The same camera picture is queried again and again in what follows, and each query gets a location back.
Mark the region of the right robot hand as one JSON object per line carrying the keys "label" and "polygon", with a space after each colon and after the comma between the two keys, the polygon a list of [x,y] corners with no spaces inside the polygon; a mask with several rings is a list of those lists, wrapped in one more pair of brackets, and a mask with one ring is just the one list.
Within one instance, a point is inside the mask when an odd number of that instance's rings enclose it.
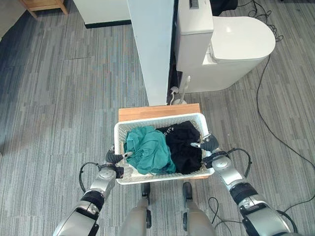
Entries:
{"label": "right robot hand", "polygon": [[199,148],[210,152],[219,147],[218,140],[213,134],[208,134],[204,136],[201,143],[193,142],[190,143],[190,145],[194,148]]}

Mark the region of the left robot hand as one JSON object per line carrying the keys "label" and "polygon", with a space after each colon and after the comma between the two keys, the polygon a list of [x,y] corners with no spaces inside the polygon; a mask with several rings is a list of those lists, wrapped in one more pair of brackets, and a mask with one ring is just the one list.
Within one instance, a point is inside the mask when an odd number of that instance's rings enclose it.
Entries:
{"label": "left robot hand", "polygon": [[119,163],[124,158],[130,157],[131,155],[133,155],[132,151],[126,152],[123,154],[116,154],[115,153],[115,146],[112,145],[106,154],[105,161],[106,161],[106,163],[116,164],[116,163]]}

